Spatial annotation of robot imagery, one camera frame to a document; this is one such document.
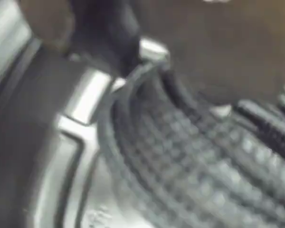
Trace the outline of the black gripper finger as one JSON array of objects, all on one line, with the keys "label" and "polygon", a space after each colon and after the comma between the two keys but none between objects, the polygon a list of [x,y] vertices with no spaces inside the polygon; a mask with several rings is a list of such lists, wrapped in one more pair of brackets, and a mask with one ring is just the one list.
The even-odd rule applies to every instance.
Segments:
[{"label": "black gripper finger", "polygon": [[140,0],[137,19],[191,92],[274,102],[285,85],[285,0]]},{"label": "black gripper finger", "polygon": [[33,34],[63,55],[78,53],[127,76],[140,64],[139,26],[127,0],[23,0]]}]

